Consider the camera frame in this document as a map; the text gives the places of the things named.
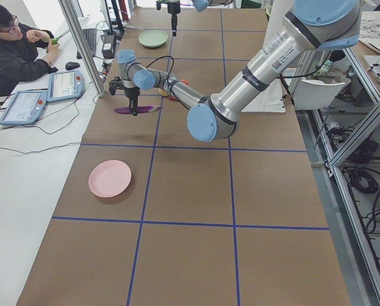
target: tablet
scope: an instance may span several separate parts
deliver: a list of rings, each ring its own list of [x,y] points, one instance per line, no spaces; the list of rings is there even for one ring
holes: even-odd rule
[[[36,122],[44,111],[47,91],[18,91],[0,119],[0,125],[12,126]]]
[[[48,81],[48,102],[75,99],[84,93],[84,78],[79,70],[50,74]]]

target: man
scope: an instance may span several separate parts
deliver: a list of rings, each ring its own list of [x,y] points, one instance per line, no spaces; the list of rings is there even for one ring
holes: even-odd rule
[[[50,31],[33,29],[18,22],[0,5],[0,96],[8,96],[19,82],[30,82],[46,73],[54,72],[52,63],[59,53],[59,44],[53,45]],[[38,59],[37,47],[47,54]]]

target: eyeglasses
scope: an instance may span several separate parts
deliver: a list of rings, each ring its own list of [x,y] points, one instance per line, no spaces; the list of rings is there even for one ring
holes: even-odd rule
[[[0,33],[9,33],[10,35],[13,35],[16,31],[16,27],[18,27],[18,18],[13,15],[13,23],[9,26],[9,29],[7,31],[0,31]]]

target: black sweater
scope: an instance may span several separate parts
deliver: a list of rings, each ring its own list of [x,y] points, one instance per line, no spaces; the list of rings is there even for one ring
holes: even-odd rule
[[[30,82],[41,78],[50,66],[37,58],[37,47],[46,48],[48,43],[42,40],[30,43],[26,32],[32,27],[19,24],[23,38],[16,41],[0,40],[0,96],[8,96],[19,82]]]

